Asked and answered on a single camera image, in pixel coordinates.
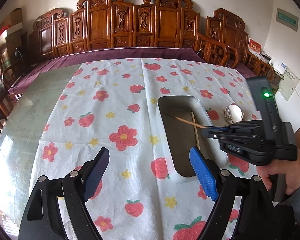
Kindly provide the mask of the person's right hand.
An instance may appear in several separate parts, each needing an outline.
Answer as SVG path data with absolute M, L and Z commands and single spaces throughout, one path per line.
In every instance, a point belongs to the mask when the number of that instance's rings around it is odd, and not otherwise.
M 292 195 L 300 187 L 300 150 L 296 161 L 277 160 L 266 166 L 258 166 L 257 174 L 262 178 L 267 190 L 272 188 L 270 175 L 283 174 L 286 181 L 286 194 Z

